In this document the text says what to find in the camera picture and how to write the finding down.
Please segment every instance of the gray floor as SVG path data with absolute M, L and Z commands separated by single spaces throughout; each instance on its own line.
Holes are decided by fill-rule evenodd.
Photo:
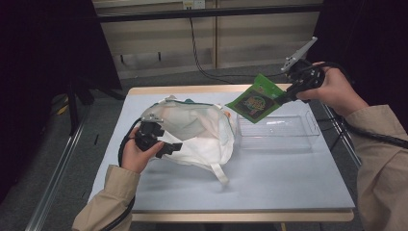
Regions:
M 256 65 L 228 69 L 211 70 L 212 74 L 223 75 L 252 75 L 264 73 L 266 75 L 277 73 L 278 65 Z M 222 80 L 234 84 L 252 83 L 253 77 L 225 76 Z M 283 76 L 271 78 L 275 83 L 284 83 Z M 198 71 L 174 73 L 150 77 L 122 79 L 123 90 L 119 93 L 126 94 L 132 87 L 148 86 L 186 86 L 186 85 L 214 85 L 223 84 L 214 79 L 204 77 Z M 53 200 L 42 230 L 69 230 L 76 214 L 85 206 L 93 179 L 102 161 L 106 146 L 117 122 L 122 101 L 117 101 L 99 91 L 93 91 L 95 102 L 91 106 L 81 106 L 80 115 L 89 109 L 89 117 L 85 120 L 84 131 L 81 134 L 72 157 L 68 163 L 64 180 L 59 186 L 57 196 Z M 322 110 L 315 111 L 316 118 L 324 118 Z M 337 132 L 331 129 L 329 122 L 322 122 L 320 128 L 326 131 L 323 135 L 330 146 L 337 138 Z M 70 129 L 69 115 L 51 115 L 45 127 L 42 142 L 35 158 L 19 182 L 11 189 L 5 201 L 0 205 L 0 230 L 24 230 L 33 214 L 41 195 L 47 187 L 52 173 L 60 160 L 68 140 Z M 349 188 L 350 194 L 356 203 L 356 173 L 357 167 L 348 156 L 346 149 L 339 142 L 333 149 L 333 157 Z M 350 230 L 361 231 L 358 211 L 354 210 L 355 219 L 351 222 L 329 223 L 287 223 L 288 230 Z M 193 224 L 154 224 L 137 223 L 133 230 L 200 230 L 203 226 Z M 210 230 L 216 230 L 219 225 L 207 225 Z M 228 224 L 224 230 L 280 230 L 280 224 Z

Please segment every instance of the black cable on floor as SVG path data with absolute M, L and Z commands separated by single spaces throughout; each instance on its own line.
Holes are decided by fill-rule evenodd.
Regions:
M 197 56 L 197 47 L 195 44 L 195 35 L 194 35 L 194 28 L 192 26 L 192 19 L 190 18 L 190 25 L 191 25 L 191 40 L 192 40 L 192 52 L 194 55 L 194 60 L 195 60 L 195 65 L 197 66 L 198 70 L 201 72 L 201 74 L 203 74 L 205 77 L 209 78 L 209 79 L 213 79 L 213 80 L 218 80 L 227 84 L 231 84 L 231 85 L 235 85 L 235 83 L 232 83 L 230 81 L 226 81 L 226 80 L 222 80 L 219 79 L 221 77 L 250 77 L 250 78 L 255 78 L 256 75 L 214 75 L 214 74 L 210 74 L 208 72 L 206 72 L 202 67 L 201 64 L 198 60 L 198 56 Z M 279 76 L 279 75 L 283 75 L 284 73 L 278 73 L 278 74 L 271 74 L 271 75 L 266 75 L 266 77 L 273 77 L 273 76 Z

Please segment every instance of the green package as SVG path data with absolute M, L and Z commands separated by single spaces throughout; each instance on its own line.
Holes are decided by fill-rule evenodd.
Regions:
M 282 106 L 284 96 L 284 91 L 264 75 L 258 74 L 254 84 L 226 106 L 252 123 L 257 123 Z

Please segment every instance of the jacket sleeve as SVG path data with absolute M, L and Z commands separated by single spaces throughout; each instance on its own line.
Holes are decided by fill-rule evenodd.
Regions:
M 121 215 L 135 196 L 140 175 L 121 167 L 109 166 L 105 187 L 77 215 L 72 230 L 101 230 Z M 128 215 L 114 230 L 129 230 Z
M 387 105 L 368 107 L 346 118 L 362 130 L 408 140 Z M 362 161 L 358 172 L 358 208 L 366 231 L 405 230 L 408 227 L 408 150 L 353 134 Z

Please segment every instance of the white plastic bag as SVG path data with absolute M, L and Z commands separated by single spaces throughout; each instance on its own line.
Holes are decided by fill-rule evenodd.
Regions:
M 163 158 L 181 165 L 195 165 L 212 171 L 222 184 L 228 182 L 221 166 L 231 158 L 234 132 L 229 116 L 214 104 L 178 101 L 170 96 L 143 112 L 161 118 L 165 134 L 160 141 L 182 142 L 180 151 Z

